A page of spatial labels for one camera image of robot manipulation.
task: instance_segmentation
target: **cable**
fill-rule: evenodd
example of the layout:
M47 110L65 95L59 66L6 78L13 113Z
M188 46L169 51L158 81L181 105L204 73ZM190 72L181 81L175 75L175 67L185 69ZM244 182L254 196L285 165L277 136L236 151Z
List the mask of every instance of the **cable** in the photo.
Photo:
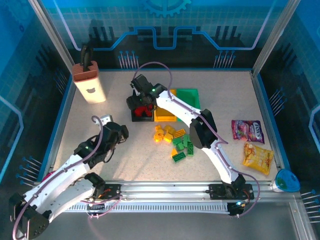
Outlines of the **cable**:
M111 200L117 199L120 196L122 197L122 195L119 194L119 195L113 196L113 197L111 197L109 199L106 199L106 200L103 200L103 201L100 201L100 202L91 202L91 201L85 201L85 200L82 200L80 202L84 203L84 204L100 205L100 204L104 204L104 203L110 202Z
M242 190L242 192L245 193L245 195L248 197L248 204L250 203L250 196L249 196L249 193L246 191L246 190Z
M257 191L257 196L256 196L256 199L254 201L254 203L252 204L252 206L245 212L241 213L241 214L238 214L237 217L242 217L244 215L246 215L248 212L250 212L253 207L257 204L258 200L259 200L259 197L260 197L260 184L258 182L258 180L252 176L252 175L249 175L247 173L244 173L244 172L240 172L238 170L235 170L233 169L230 164L227 162L227 160L224 158L224 156L222 155L219 147L218 147L218 144L222 143L222 144L228 144L227 141L225 141L211 126L210 124L208 123L208 121L199 113L193 111L191 108L189 108L188 106L184 105L183 103L177 101L172 95L171 95L171 85L172 85L172 82L173 82L173 77L172 77L172 72L171 70L169 69L169 67L165 64L163 64L162 62L158 62L158 61L150 61L150 62L146 62L144 64L142 64L135 72L134 72L134 75L133 75L133 78L132 79L135 79L136 76L137 76L137 73L144 67L144 66L147 66L147 65L151 65L151 64L158 64L158 65L161 65L163 66L165 69L168 70L169 74L170 74L170 82L169 82L169 85L167 87L167 92L168 92L168 95L169 95L169 98L176 104L178 104L179 106L181 106L182 108L186 109L187 111L189 111L190 113L192 114L195 114L197 117L201 118L201 120L207 125L207 127L210 129L210 131L217 137L217 142L214 144L214 148L216 149L216 152L219 154L220 156L220 159L223 161L223 163L227 166L227 168L229 168L230 170L233 170L234 172L236 172L237 174L241 174L241 175L245 175L251 179L253 179L255 182L256 182L256 185L257 185L257 188L258 188L258 191Z
M121 201L121 199L122 199L122 195L117 195L116 197L119 197L119 200L118 200L112 207L110 207L108 211L106 211L106 212L104 212L104 213L101 213L101 214L92 215L91 218L96 218L96 219L98 219L98 218L100 218L100 217L102 217L102 216L110 213L110 212L120 203L120 201Z
M101 141L102 141L102 137L103 137L103 124L102 124L102 122L101 122L101 120L100 120L99 117L97 117L97 116L95 116L95 115L91 117L91 120L95 123L94 119L97 119L97 121L99 122L100 135L99 135L98 143L97 143L97 145L95 146L95 148L93 149L93 151L90 152L90 153L89 153L87 156L85 156L83 159L81 159L81 160L79 160L79 161L77 161L77 162L75 162L75 163L67 166L67 167L64 168L63 170L55 173L54 175L52 175L51 178L46 179L46 181L43 182L43 185L42 185L41 187L38 186L38 187L39 187L38 191L30 198L30 200L29 200L28 202L25 203L25 205L24 205L23 208L21 209L20 213L18 214L18 216L17 216L17 218L16 218L16 220L15 220L15 222L14 222L13 230L12 230L12 238L13 238L13 240L21 240L21 239L22 239L22 238L17 238L17 236L16 236L17 230L18 230L18 224L19 224L19 222L20 222L20 220L21 220L24 212L26 211L27 207L32 203L33 200L35 200L35 199L38 197L38 195L42 192L42 190L44 190L45 187L46 187L49 183L51 183L54 179L56 179L56 178L57 178L58 176L60 176L62 173L66 172L67 170L73 168L74 166L76 166L76 165L78 165L78 164L80 164L80 163L83 163L84 161L86 161L86 160L88 160L89 158L91 158L93 154L96 153L96 151L97 151L98 148L100 147L100 144L101 144Z
M79 177L77 180L75 180L75 181L71 184L71 186L74 186L77 181L79 181L80 179L83 179L83 178L85 178L85 177L84 177L84 176Z

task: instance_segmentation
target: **red object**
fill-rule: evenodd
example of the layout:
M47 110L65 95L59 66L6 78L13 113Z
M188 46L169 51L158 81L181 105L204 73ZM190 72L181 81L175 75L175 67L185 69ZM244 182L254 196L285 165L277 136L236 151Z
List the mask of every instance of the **red object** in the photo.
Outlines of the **red object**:
M54 173L55 173L55 171L52 171L52 172L48 173L48 174L42 179L41 183L42 183L44 180L46 180L48 177L50 177L52 174L54 174Z
M154 105L153 104L149 104L148 106L140 106L140 107L137 107L133 112L134 112L134 115L136 117L142 117L143 116L143 113L145 113L145 115L147 117L152 117L152 112L151 110L154 108Z

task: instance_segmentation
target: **cylindrical holder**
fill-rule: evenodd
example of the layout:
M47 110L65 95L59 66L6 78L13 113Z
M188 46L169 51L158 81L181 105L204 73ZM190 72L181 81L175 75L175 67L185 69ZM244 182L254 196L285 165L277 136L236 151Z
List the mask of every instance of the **cylindrical holder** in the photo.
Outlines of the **cylindrical holder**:
M75 64L72 67L72 80L84 99L89 104L101 103L107 100L105 92L101 86L99 79L98 64L91 61L89 66L90 71L84 71L84 67L80 64Z

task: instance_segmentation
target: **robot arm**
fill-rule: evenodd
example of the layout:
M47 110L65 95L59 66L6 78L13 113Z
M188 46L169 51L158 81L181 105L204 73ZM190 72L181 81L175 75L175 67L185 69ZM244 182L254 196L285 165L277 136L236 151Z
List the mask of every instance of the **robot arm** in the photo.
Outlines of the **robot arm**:
M232 198L239 191L242 191L242 187L246 182L244 177L233 170L231 162L219 145L219 139L199 117L201 115L205 118L217 132L214 119L209 110L201 111L186 104L174 95L169 96L166 87L159 83L153 86L143 75L133 79L130 85L133 88L133 95L126 100L130 110L153 104L176 115L189 126L190 140L193 145L204 151L218 170L227 195Z
M38 186L27 191L24 195L15 193L11 196L9 199L11 221L16 221L24 205L33 197L35 198L26 208L18 224L18 229L27 239L38 237L54 218L74 204L88 198L102 200L108 198L106 195L99 197L105 191L105 181L96 173L88 173L88 171L96 164L105 162L106 157L110 156L111 158L115 146L125 142L129 137L125 125L120 126L112 122L111 116L109 119L110 121L102 127L101 144L91 157L75 164L93 151L99 141L99 135L80 143L74 150L74 154ZM47 184L46 187L37 194L45 184Z

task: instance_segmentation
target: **mounting plate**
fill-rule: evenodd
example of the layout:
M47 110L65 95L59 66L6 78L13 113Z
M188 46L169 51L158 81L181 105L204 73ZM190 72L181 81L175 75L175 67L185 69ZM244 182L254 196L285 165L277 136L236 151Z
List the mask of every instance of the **mounting plate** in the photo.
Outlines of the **mounting plate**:
M255 199L254 191L251 184L245 184L243 187L250 197L250 200ZM228 200L226 196L225 186L223 184L209 184L210 200ZM246 200L248 197L244 192L240 192L233 200Z

